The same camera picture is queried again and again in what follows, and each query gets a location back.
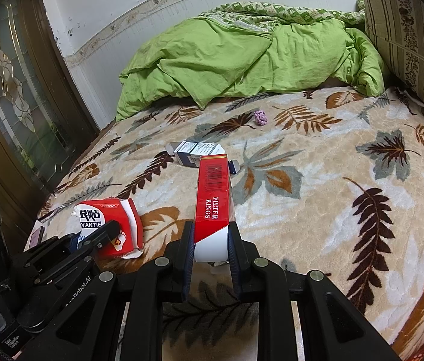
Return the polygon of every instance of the silver bolt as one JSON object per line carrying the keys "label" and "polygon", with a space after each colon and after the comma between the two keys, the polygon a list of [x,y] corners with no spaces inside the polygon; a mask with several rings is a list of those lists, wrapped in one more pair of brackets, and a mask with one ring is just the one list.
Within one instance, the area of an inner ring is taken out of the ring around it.
{"label": "silver bolt", "polygon": [[108,282],[113,278],[113,273],[111,271],[104,271],[103,273],[100,273],[98,278],[102,282]]}
{"label": "silver bolt", "polygon": [[266,267],[269,264],[269,261],[266,258],[255,258],[254,260],[255,266]]}
{"label": "silver bolt", "polygon": [[314,281],[322,281],[324,279],[324,273],[320,270],[312,270],[309,275]]}
{"label": "silver bolt", "polygon": [[155,264],[160,267],[167,266],[169,262],[170,261],[167,257],[158,257],[155,259]]}

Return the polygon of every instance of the striped cushion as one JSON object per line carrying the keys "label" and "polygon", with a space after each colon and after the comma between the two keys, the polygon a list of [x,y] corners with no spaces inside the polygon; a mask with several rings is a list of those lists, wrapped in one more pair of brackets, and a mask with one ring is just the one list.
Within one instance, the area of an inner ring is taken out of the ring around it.
{"label": "striped cushion", "polygon": [[365,0],[365,30],[392,72],[424,102],[424,3]]}

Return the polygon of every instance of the white wall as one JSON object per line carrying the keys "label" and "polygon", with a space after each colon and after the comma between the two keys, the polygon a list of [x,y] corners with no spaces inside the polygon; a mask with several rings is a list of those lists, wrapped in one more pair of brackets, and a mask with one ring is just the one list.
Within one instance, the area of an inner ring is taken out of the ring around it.
{"label": "white wall", "polygon": [[[187,17],[233,1],[240,0],[44,0],[44,4],[72,78],[103,128],[115,117],[121,91],[118,75],[143,42]],[[355,9],[355,0],[248,1]]]}

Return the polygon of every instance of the leaf-patterned blanket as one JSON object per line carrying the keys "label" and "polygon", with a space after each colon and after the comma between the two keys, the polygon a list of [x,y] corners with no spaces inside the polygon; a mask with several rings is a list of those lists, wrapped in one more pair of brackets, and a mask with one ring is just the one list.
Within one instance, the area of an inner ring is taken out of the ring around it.
{"label": "leaf-patterned blanket", "polygon": [[[255,110],[269,122],[258,126]],[[170,141],[219,142],[244,239],[284,269],[319,269],[403,359],[424,355],[424,105],[396,88],[220,98],[205,111],[156,102],[117,123],[43,208],[47,237],[77,232],[81,200],[132,197],[144,254],[102,262],[123,273],[160,256],[194,216],[197,174]],[[164,309],[164,359],[256,359],[258,309],[240,305],[227,265],[194,266],[190,300]]]}

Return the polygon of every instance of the green comforter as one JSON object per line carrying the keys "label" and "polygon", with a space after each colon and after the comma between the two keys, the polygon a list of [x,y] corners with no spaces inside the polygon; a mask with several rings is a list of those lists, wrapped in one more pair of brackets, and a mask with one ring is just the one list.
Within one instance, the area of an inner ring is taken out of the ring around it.
{"label": "green comforter", "polygon": [[144,43],[120,74],[117,121],[171,95],[203,109],[214,97],[315,88],[336,77],[367,96],[384,91],[384,62],[367,36],[346,26],[359,12],[225,4]]}

